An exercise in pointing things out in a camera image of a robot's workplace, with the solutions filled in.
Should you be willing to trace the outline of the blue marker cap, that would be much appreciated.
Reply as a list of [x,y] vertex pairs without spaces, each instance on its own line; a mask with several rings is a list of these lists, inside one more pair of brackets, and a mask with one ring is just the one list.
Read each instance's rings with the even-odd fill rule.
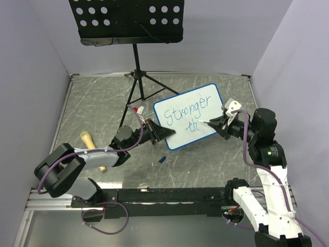
[[167,158],[166,156],[163,156],[163,157],[159,160],[159,162],[160,162],[160,163],[163,163],[163,162],[166,160],[166,158]]

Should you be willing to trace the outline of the blue framed whiteboard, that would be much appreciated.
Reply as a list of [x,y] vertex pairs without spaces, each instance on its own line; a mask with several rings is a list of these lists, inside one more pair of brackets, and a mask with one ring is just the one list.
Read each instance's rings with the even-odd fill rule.
[[159,100],[153,104],[158,124],[176,133],[166,138],[167,148],[177,150],[211,136],[216,131],[198,120],[222,116],[223,101],[214,83]]

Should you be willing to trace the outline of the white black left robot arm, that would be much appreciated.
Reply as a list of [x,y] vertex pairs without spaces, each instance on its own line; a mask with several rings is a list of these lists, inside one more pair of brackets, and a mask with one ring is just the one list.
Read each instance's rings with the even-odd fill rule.
[[43,188],[52,198],[67,193],[83,204],[95,207],[105,200],[104,192],[92,178],[81,179],[82,171],[100,166],[121,166],[130,158],[129,150],[148,141],[156,144],[175,133],[175,130],[147,119],[136,130],[121,126],[110,145],[102,149],[79,149],[63,143],[35,168],[38,193],[42,194]]

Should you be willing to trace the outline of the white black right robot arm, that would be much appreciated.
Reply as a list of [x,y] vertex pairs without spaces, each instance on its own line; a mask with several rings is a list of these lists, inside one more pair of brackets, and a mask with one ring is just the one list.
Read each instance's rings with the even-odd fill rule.
[[238,204],[248,217],[255,231],[256,246],[312,246],[296,218],[289,195],[285,153],[275,140],[275,113],[258,108],[249,116],[245,110],[228,107],[223,109],[222,116],[207,124],[224,139],[234,136],[242,140],[243,160],[260,177],[265,208],[243,179],[229,180],[224,193],[225,201]]

